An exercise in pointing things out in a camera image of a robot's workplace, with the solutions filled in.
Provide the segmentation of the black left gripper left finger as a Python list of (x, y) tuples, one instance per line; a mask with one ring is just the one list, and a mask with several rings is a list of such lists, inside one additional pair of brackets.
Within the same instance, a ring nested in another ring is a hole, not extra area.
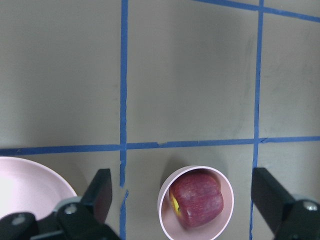
[(80, 198), (67, 198), (40, 220), (15, 212), (0, 220), (2, 240), (118, 240), (105, 221), (113, 199), (111, 171), (99, 169)]

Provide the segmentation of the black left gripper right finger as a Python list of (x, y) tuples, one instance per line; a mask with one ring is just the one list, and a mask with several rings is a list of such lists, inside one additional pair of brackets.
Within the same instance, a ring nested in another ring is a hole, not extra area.
[(264, 167), (252, 171), (251, 198), (275, 240), (320, 238), (320, 204), (295, 198)]

